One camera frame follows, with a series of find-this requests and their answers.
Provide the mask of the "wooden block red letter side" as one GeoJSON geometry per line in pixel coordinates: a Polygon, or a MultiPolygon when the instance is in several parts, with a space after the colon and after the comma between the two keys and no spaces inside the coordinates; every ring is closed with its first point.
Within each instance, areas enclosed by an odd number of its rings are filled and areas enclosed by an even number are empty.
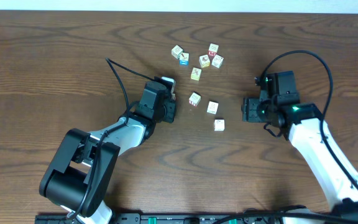
{"type": "Polygon", "coordinates": [[[197,107],[200,101],[201,96],[195,92],[193,92],[189,97],[189,104],[193,105],[194,107],[197,107]]]}

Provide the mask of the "wooden block yellow S side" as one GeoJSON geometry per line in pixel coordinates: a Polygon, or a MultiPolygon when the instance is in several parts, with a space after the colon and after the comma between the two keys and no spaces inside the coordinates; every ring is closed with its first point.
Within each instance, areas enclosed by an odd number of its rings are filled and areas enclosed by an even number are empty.
{"type": "Polygon", "coordinates": [[[219,103],[210,101],[208,103],[207,113],[216,114],[217,110],[218,110],[218,106],[219,106],[219,103]]]}

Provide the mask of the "wooden block red A side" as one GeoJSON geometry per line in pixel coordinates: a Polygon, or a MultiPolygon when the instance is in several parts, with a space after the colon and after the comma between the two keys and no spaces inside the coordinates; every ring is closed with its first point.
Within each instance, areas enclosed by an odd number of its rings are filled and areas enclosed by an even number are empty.
{"type": "Polygon", "coordinates": [[[225,129],[225,120],[215,119],[214,120],[214,130],[215,131],[224,131],[225,129]]]}

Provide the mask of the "wooden block airplane green N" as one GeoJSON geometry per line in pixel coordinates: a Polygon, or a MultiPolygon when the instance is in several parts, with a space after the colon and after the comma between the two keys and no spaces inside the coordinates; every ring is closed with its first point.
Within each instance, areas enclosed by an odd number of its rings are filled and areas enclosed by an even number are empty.
{"type": "Polygon", "coordinates": [[[211,65],[216,67],[216,68],[220,68],[221,65],[223,64],[223,61],[224,61],[224,58],[220,55],[215,55],[212,62],[211,62],[211,65]]]}

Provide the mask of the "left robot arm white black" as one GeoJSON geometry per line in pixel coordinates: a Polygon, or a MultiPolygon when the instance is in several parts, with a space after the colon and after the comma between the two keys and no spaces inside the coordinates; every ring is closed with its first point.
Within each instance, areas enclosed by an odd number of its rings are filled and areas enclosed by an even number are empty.
{"type": "Polygon", "coordinates": [[[65,221],[109,223],[112,210],[104,196],[117,158],[140,146],[157,123],[172,123],[176,113],[176,82],[155,77],[145,84],[140,101],[116,123],[99,131],[69,130],[40,181],[39,193],[68,211],[65,221]]]}

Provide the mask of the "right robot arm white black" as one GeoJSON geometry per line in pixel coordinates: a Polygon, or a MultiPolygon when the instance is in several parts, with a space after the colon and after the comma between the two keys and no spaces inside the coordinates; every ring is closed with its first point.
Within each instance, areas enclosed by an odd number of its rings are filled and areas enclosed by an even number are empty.
{"type": "Polygon", "coordinates": [[[358,220],[358,171],[333,139],[314,103],[301,103],[292,71],[256,78],[257,98],[246,98],[242,119],[278,128],[303,156],[318,180],[331,213],[358,220]]]}

